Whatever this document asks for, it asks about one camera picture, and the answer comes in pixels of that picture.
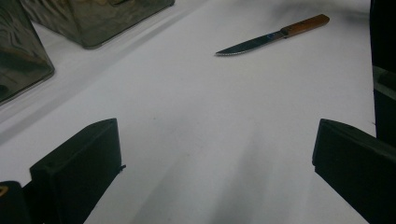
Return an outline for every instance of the white surface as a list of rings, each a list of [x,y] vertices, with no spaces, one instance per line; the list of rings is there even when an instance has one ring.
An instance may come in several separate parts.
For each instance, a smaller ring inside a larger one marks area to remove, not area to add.
[[[375,135],[365,0],[177,0],[85,50],[35,25],[53,78],[0,107],[0,180],[117,118],[127,165],[86,223],[365,223],[311,163],[320,119]],[[309,33],[214,53],[323,13]]]

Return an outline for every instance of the knife blade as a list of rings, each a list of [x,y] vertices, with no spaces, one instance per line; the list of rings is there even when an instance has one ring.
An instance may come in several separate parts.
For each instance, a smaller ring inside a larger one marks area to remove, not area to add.
[[[294,35],[299,35],[304,32],[310,31],[312,29],[318,28],[322,25],[325,25],[329,22],[330,18],[320,14],[310,19],[299,21],[292,25],[283,27],[277,32],[271,33],[269,35],[259,36],[257,38],[245,41],[241,44],[237,44],[230,48],[221,50],[216,53],[217,56],[232,56],[235,54],[245,53],[251,51],[253,49],[257,49],[259,47],[265,46],[269,43],[273,43],[277,40],[283,38],[289,38]]]

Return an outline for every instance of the wooden handle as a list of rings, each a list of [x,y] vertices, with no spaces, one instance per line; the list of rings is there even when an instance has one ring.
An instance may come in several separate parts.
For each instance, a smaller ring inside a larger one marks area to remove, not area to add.
[[[320,14],[308,20],[300,21],[294,23],[293,25],[283,27],[280,29],[280,32],[282,32],[282,34],[284,34],[286,37],[291,37],[325,25],[327,22],[329,22],[329,20],[329,17]]]

